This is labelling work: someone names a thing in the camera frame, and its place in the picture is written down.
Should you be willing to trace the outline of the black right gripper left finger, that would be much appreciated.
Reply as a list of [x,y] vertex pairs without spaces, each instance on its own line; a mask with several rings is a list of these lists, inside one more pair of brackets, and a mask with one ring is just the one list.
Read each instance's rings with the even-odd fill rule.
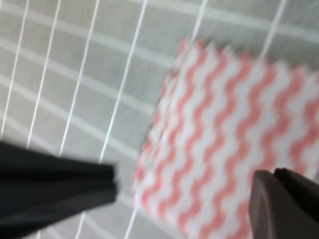
[[115,202],[116,169],[0,143],[0,231],[34,233]]

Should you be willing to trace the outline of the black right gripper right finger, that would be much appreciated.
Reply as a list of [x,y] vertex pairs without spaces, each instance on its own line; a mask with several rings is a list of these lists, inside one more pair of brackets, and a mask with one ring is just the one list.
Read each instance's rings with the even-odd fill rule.
[[253,175],[249,219],[255,239],[317,239],[319,185],[286,169]]

